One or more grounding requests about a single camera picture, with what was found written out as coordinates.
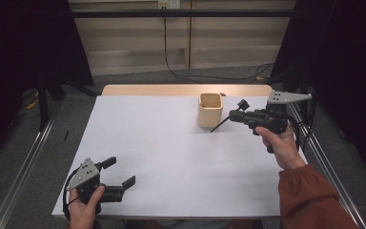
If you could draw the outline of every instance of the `orange jacket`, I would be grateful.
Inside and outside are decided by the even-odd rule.
[[[281,219],[285,229],[354,229],[337,191],[312,165],[279,173]]]

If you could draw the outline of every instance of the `aluminum frame rail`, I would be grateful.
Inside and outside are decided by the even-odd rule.
[[[34,143],[29,150],[29,154],[27,155],[25,162],[20,168],[19,173],[16,176],[13,184],[11,185],[9,191],[7,192],[4,200],[0,204],[0,229],[4,229],[7,226],[7,223],[10,219],[10,215],[17,203],[17,200],[20,198],[23,189],[28,181],[28,178],[31,174],[31,170],[34,167],[35,162],[40,155],[41,150],[43,149],[44,143],[49,136],[51,131],[51,127],[53,121],[57,117],[62,101],[55,104],[56,106],[53,108],[52,116],[48,121],[47,125],[41,130],[38,134]]]
[[[302,117],[300,115],[300,108],[298,104],[292,103],[289,105],[291,111],[293,112],[295,116],[295,120],[297,122],[300,122],[302,120]],[[302,133],[304,136],[308,133],[308,128],[305,126],[302,126],[301,128]],[[338,191],[340,196],[340,204],[343,206],[343,208],[346,210],[346,212],[353,218],[355,223],[358,225],[359,228],[365,228],[366,224],[361,216],[361,214],[358,212],[358,209],[356,208],[356,204],[353,202],[352,198],[350,197],[349,193],[346,191],[345,187],[341,183],[339,177],[337,176],[337,173],[335,172],[334,167],[332,166],[329,159],[326,157],[325,152],[323,151],[322,147],[320,146],[319,142],[316,139],[316,136],[312,131],[309,133],[309,139],[308,144],[312,149],[312,152],[322,169],[323,175],[328,179],[328,181],[335,187],[335,189]]]
[[[74,18],[292,17],[294,10],[72,10]]]

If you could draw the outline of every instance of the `white table surface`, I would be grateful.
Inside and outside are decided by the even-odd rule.
[[[223,97],[222,118],[246,99],[262,109],[266,96]],[[279,216],[281,170],[261,137],[227,121],[215,132],[196,124],[197,96],[98,96],[70,172],[86,157],[111,156],[101,172],[111,186],[136,176],[122,202],[102,203],[102,218],[233,219]],[[63,217],[62,192],[52,211]]]

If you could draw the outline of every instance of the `small wooden container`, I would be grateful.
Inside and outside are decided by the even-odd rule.
[[[223,107],[221,94],[201,94],[198,97],[198,126],[213,128],[218,125]]]

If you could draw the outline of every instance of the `person's left hand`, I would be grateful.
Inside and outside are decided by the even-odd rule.
[[[71,229],[92,229],[94,219],[96,217],[96,204],[102,198],[105,192],[105,186],[99,185],[91,195],[88,204],[84,204],[78,198],[76,188],[70,191],[70,201],[75,199],[70,204],[70,228]]]

